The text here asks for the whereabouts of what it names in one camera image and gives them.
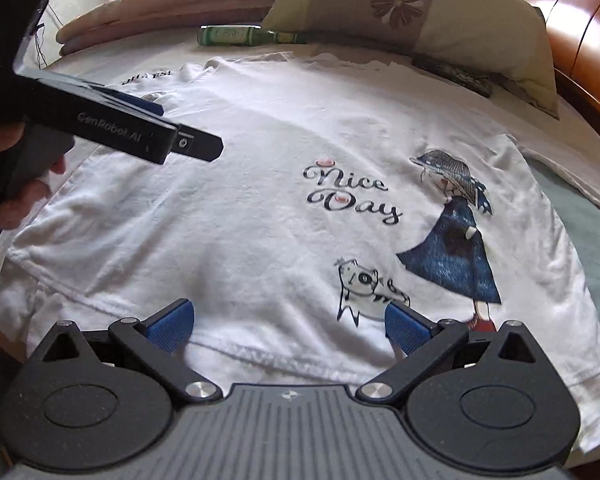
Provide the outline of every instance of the girl in blue dress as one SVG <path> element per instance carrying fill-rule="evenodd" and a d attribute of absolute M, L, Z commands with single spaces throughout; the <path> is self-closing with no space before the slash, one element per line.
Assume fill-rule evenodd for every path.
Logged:
<path fill-rule="evenodd" d="M 495 330 L 493 322 L 485 320 L 478 309 L 479 301 L 501 301 L 470 207 L 493 214 L 485 197 L 486 188 L 471 176 L 464 162 L 442 150 L 410 160 L 422 167 L 420 180 L 429 173 L 447 201 L 427 238 L 413 249 L 398 253 L 398 259 L 409 272 L 471 298 L 475 315 L 467 323 L 474 330 Z"/>

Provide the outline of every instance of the triangular cutout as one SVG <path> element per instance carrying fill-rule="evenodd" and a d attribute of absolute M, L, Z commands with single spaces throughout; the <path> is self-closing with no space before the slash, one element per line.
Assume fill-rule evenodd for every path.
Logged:
<path fill-rule="evenodd" d="M 520 334 L 510 333 L 500 350 L 499 357 L 509 361 L 522 361 L 523 363 L 535 363 L 531 350 L 526 346 L 525 340 Z"/>
<path fill-rule="evenodd" d="M 75 359 L 79 357 L 78 349 L 74 340 L 68 334 L 60 334 L 50 346 L 45 357 L 42 359 L 45 363 L 51 361 L 61 361 L 64 359 Z"/>

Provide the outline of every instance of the pink flower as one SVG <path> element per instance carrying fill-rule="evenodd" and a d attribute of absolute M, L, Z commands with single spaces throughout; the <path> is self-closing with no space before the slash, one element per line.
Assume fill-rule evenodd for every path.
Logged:
<path fill-rule="evenodd" d="M 371 0 L 374 17 L 391 28 L 409 25 L 414 18 L 422 16 L 422 0 Z"/>

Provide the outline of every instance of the metal screw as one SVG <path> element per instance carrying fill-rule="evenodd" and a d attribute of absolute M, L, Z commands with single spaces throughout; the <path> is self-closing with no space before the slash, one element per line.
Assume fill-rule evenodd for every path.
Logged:
<path fill-rule="evenodd" d="M 188 384 L 185 391 L 191 396 L 197 399 L 206 399 L 216 394 L 218 387 L 215 384 L 207 383 L 206 381 L 197 381 L 195 383 Z"/>
<path fill-rule="evenodd" d="M 362 386 L 362 393 L 369 399 L 385 399 L 394 389 L 385 383 L 367 383 Z"/>

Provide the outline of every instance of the flower pattern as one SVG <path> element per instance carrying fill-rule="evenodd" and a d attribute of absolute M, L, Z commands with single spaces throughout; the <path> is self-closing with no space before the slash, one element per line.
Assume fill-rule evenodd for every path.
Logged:
<path fill-rule="evenodd" d="M 414 18 L 422 16 L 422 0 L 371 0 L 374 17 L 391 28 L 409 25 Z"/>

